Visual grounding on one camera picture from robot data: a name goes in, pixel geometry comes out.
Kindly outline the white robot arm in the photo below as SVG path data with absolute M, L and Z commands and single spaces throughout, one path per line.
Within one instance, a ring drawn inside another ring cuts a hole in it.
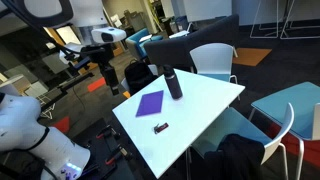
M 0 97 L 0 150 L 28 151 L 45 161 L 41 180 L 77 180 L 90 151 L 55 127 L 37 122 L 40 102 L 30 96 L 2 93 Z

